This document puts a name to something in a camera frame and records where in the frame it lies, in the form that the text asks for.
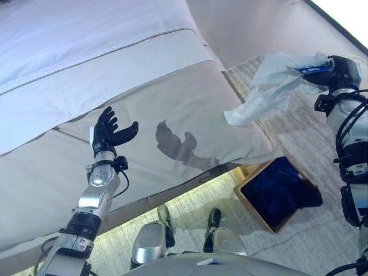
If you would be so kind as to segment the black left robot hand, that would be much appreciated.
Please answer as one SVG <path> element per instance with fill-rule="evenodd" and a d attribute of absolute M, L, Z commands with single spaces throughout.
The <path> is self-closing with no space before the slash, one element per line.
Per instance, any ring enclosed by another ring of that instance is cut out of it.
<path fill-rule="evenodd" d="M 125 144 L 136 137 L 139 123 L 134 121 L 128 128 L 118 131 L 117 117 L 111 106 L 108 106 L 98 117 L 93 128 L 92 150 L 94 157 L 103 151 L 110 151 L 116 155 L 116 146 Z"/>

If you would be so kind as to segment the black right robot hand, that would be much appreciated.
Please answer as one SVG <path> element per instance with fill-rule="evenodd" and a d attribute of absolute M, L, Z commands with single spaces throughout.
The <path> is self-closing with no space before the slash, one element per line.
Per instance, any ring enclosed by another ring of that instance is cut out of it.
<path fill-rule="evenodd" d="M 322 65 L 303 69 L 302 73 L 304 80 L 326 87 L 330 94 L 339 89 L 358 90 L 362 80 L 353 60 L 336 55 L 329 56 Z"/>

